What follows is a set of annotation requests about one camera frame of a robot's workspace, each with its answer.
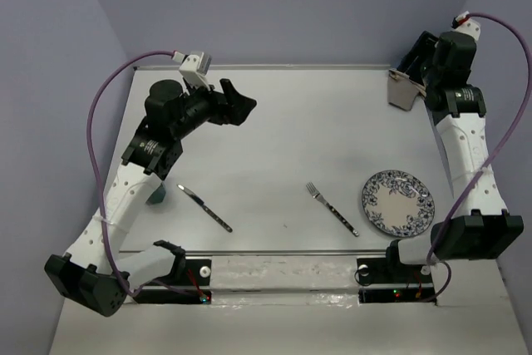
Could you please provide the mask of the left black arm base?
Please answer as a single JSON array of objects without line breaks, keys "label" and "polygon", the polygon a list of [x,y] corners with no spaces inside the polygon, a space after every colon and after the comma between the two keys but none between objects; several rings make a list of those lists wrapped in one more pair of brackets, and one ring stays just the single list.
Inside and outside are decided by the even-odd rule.
[{"label": "left black arm base", "polygon": [[162,284],[147,284],[132,301],[139,304],[210,304],[211,274],[211,259],[187,258],[182,272],[159,278]]}]

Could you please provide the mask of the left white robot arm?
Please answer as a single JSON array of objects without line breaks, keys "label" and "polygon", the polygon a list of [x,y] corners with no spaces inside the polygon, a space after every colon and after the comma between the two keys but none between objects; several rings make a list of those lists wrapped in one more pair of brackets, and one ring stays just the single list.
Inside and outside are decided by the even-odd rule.
[{"label": "left white robot arm", "polygon": [[158,81],[145,99],[145,117],[121,157],[106,198],[63,255],[51,255],[45,272],[58,292],[110,317],[144,286],[175,284],[185,270],[185,250],[166,240],[118,259],[126,236],[149,198],[183,153],[181,141],[205,122],[239,126],[257,101],[236,91],[229,79],[185,93],[174,80]]}]

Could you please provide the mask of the silver fork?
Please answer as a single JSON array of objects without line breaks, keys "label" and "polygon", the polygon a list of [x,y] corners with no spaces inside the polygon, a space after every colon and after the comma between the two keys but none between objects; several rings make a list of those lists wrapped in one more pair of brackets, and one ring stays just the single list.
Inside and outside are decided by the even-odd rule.
[{"label": "silver fork", "polygon": [[321,194],[321,192],[316,188],[313,182],[308,182],[306,188],[309,194],[319,203],[324,205],[334,216],[335,218],[355,237],[359,236],[359,232],[344,218],[339,211],[331,205]]}]

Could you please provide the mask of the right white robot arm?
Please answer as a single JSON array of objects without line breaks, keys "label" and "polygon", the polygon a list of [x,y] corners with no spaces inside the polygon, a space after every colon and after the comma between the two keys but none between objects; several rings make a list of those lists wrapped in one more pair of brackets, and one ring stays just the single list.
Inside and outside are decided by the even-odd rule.
[{"label": "right white robot arm", "polygon": [[382,262],[384,275],[401,282],[413,265],[453,259],[496,259],[523,233],[521,216],[511,214],[495,174],[485,133],[481,90],[469,84],[479,35],[423,32],[398,70],[426,89],[425,104],[441,138],[455,205],[429,234],[391,242]]}]

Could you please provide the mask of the blue floral plate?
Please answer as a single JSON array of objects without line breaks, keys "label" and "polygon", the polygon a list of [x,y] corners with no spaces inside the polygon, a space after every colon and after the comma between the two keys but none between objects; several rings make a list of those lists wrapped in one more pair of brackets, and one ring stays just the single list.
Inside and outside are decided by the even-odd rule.
[{"label": "blue floral plate", "polygon": [[435,201],[427,187],[402,170],[382,170],[362,187],[362,209],[381,232],[397,238],[424,233],[435,217]]}]

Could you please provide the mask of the dark green mug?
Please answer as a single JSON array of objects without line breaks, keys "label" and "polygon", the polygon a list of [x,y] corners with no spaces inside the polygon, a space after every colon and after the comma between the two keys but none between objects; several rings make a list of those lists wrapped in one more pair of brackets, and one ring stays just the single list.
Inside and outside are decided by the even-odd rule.
[{"label": "dark green mug", "polygon": [[164,201],[166,197],[166,188],[165,184],[161,183],[158,188],[150,195],[150,197],[146,200],[147,205],[157,205]]}]

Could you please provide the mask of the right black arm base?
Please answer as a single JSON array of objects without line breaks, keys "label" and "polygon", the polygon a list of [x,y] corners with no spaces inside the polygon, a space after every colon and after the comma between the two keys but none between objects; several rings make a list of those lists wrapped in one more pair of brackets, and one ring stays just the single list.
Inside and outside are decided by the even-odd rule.
[{"label": "right black arm base", "polygon": [[385,258],[357,259],[353,273],[359,303],[414,303],[436,293],[432,276],[421,266],[391,266]]}]

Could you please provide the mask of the silver knife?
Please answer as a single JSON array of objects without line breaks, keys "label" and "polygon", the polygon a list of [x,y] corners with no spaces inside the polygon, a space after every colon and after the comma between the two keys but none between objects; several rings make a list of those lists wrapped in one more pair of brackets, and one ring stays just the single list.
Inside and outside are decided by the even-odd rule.
[{"label": "silver knife", "polygon": [[219,224],[228,233],[233,232],[233,228],[229,226],[222,218],[220,218],[206,203],[192,190],[178,184],[177,187],[190,197],[212,220]]}]

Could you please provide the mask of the blue beige striped placemat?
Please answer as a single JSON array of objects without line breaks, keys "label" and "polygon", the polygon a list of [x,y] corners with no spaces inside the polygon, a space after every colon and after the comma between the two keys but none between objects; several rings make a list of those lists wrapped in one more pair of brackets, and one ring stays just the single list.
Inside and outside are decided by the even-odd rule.
[{"label": "blue beige striped placemat", "polygon": [[426,88],[395,68],[388,70],[387,102],[403,111],[410,111],[417,97],[426,98]]}]

